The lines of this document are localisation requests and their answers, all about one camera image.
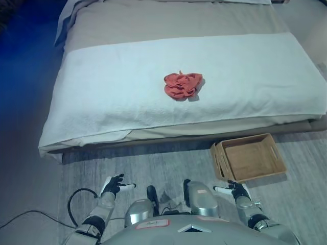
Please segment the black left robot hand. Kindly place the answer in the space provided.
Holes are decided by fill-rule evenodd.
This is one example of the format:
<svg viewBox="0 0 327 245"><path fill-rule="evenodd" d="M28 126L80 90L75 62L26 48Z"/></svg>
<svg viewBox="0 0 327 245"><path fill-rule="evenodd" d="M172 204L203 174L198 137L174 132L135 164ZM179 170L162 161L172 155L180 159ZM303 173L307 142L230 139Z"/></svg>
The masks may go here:
<svg viewBox="0 0 327 245"><path fill-rule="evenodd" d="M131 184L122 183L123 178L124 178L124 174L108 176L100 191L100 197L102 197L107 192L111 192L114 195L114 197L116 197L116 194L119 193L120 191L128 191L136 188L135 183L131 183Z"/></svg>

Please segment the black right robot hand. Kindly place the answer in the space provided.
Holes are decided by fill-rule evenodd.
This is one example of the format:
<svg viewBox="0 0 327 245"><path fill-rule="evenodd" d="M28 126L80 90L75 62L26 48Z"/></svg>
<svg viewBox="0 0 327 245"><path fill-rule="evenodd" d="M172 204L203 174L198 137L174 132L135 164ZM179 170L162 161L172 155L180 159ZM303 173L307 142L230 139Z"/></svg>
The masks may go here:
<svg viewBox="0 0 327 245"><path fill-rule="evenodd" d="M227 183L228 187L222 188L219 186L214 186L213 190L222 194L231 195L235 200L239 197L247 197L251 199L249 192L244 187L244 185L232 180L228 180Z"/></svg>

